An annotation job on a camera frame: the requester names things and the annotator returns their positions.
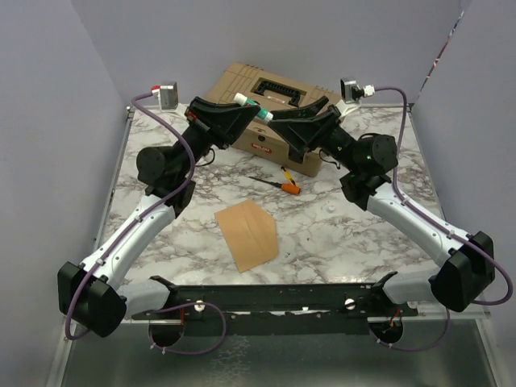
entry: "cardboard piece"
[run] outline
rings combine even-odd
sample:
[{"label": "cardboard piece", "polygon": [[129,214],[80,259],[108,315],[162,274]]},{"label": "cardboard piece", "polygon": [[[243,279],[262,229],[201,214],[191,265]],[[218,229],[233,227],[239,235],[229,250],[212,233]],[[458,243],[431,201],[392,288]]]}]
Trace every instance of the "cardboard piece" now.
[{"label": "cardboard piece", "polygon": [[[263,69],[248,64],[236,62],[230,64],[217,84],[204,98],[216,103],[233,103],[235,94],[242,93],[267,110],[283,110],[294,107],[289,104],[293,101],[289,95],[283,95],[270,89],[265,90],[263,95],[255,93],[264,81],[296,90],[299,100],[295,103],[299,107],[309,105],[324,95],[330,99],[329,103],[333,105],[340,100],[340,94],[328,89],[307,85],[287,77],[267,73]],[[289,160],[289,145],[260,119],[254,119],[249,124],[233,147],[312,177],[317,176],[321,168],[322,161],[318,155],[318,149],[307,153],[302,164]]]},{"label": "cardboard piece", "polygon": [[267,262],[279,253],[272,215],[248,199],[215,213],[239,272]]}]

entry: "white wall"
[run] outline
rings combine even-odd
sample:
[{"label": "white wall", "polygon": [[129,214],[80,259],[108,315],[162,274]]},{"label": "white wall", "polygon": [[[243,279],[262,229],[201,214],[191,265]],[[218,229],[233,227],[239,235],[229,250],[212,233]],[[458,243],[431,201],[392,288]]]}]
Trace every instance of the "white wall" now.
[{"label": "white wall", "polygon": [[[203,95],[233,60],[339,89],[397,85],[413,102],[460,0],[72,0],[124,100],[164,80]],[[368,102],[400,103],[394,93]]]},{"label": "white wall", "polygon": [[[414,108],[414,124],[450,221],[495,242],[516,281],[516,2],[474,0]],[[488,299],[505,294],[498,275]],[[516,381],[516,299],[492,307]]]},{"label": "white wall", "polygon": [[0,385],[43,385],[56,274],[92,248],[122,99],[68,0],[0,10]]}]

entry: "box handle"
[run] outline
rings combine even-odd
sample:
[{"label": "box handle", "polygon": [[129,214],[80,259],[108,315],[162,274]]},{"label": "box handle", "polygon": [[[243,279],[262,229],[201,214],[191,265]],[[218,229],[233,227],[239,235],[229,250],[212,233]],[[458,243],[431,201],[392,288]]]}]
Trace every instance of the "box handle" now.
[{"label": "box handle", "polygon": [[274,119],[310,119],[317,115],[319,111],[330,101],[323,95],[320,99],[309,105],[298,107],[296,109],[271,110],[270,113]]},{"label": "box handle", "polygon": [[299,90],[295,90],[288,86],[279,85],[271,81],[262,81],[256,87],[253,93],[264,95],[266,90],[290,97],[289,105],[299,107],[299,102],[301,101],[301,92],[299,92]]}]

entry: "table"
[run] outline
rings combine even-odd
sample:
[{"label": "table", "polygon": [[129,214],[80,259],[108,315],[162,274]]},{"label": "table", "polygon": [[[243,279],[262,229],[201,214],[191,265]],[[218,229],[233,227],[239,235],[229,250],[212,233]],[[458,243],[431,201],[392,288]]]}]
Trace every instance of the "table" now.
[{"label": "table", "polygon": [[[181,114],[184,109],[154,111],[184,131],[188,126]],[[363,108],[346,118],[345,128],[356,138],[367,132],[397,137],[401,114],[401,108]],[[144,192],[145,185],[136,179],[138,152],[175,141],[161,125],[135,112],[104,239],[134,210]],[[433,268],[434,263],[400,231],[346,201],[339,183],[346,173],[332,164],[323,164],[315,178],[292,172],[302,187],[301,194],[293,196],[248,178],[285,180],[277,164],[233,148],[217,150],[212,165],[196,169],[192,202],[149,244],[124,284],[153,275],[179,285],[363,282],[376,281],[393,270],[406,273]],[[398,175],[403,190],[439,213],[409,119]],[[214,213],[248,198],[276,219],[280,253],[266,264],[239,273]],[[335,207],[332,213],[330,206]]]},{"label": "table", "polygon": [[[162,115],[176,128],[186,128],[177,114]],[[401,109],[363,109],[347,119],[346,128],[355,136],[366,131],[395,134],[400,118]],[[105,237],[131,213],[143,193],[144,186],[135,178],[138,151],[174,141],[164,128],[136,113]],[[402,188],[438,214],[411,127],[400,164]],[[294,173],[303,195],[292,197],[246,178],[279,180],[283,175],[277,165],[235,149],[218,152],[213,165],[197,170],[198,189],[189,207],[152,241],[125,283],[151,275],[177,284],[374,281],[394,269],[433,267],[394,227],[346,202],[338,183],[345,173],[330,165],[324,165],[314,179]],[[240,274],[214,212],[246,198],[277,220],[280,255]],[[334,213],[327,211],[329,205],[336,207]],[[418,309],[417,318],[404,319],[402,346],[431,343],[442,332],[442,308],[419,305]],[[452,314],[445,342],[432,351],[415,353],[390,351],[368,335],[337,334],[229,336],[221,348],[206,356],[162,356],[148,349],[147,329],[145,321],[124,320],[108,339],[89,335],[77,342],[61,340],[48,385],[509,385],[489,314],[479,306]],[[207,347],[214,340],[187,339],[181,341],[187,350]]]}]

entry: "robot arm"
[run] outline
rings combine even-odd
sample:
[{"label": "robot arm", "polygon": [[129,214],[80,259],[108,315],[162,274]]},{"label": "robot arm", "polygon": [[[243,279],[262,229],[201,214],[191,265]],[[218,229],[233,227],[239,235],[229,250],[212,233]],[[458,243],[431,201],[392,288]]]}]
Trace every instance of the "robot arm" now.
[{"label": "robot arm", "polygon": [[336,159],[349,171],[340,179],[346,199],[391,223],[437,264],[436,269],[390,273],[380,280],[377,287],[390,302],[437,300],[461,312],[493,282],[494,266],[458,239],[490,256],[493,241],[482,232],[473,236],[449,225],[401,192],[385,175],[397,167],[395,139],[376,133],[354,139],[341,127],[343,119],[360,106],[360,99],[374,94],[374,88],[360,88],[356,81],[343,79],[341,91],[343,99],[320,115],[273,119],[268,126],[289,144],[292,161],[302,160],[316,148]]},{"label": "robot arm", "polygon": [[[213,145],[226,149],[233,144],[259,111],[259,106],[219,105],[195,98],[185,113],[189,127],[182,135],[192,149],[195,162]],[[170,289],[157,279],[135,285],[121,284],[154,237],[188,206],[194,192],[195,182],[191,181],[177,195],[156,206],[184,184],[189,173],[189,157],[179,142],[169,147],[142,149],[136,165],[138,180],[148,185],[138,206],[96,252],[79,265],[67,262],[57,274],[60,311],[64,314],[69,312],[80,284],[86,276],[91,276],[71,314],[74,320],[101,337],[113,332],[124,316],[160,309],[167,301]],[[104,257],[107,248],[113,246]]]}]

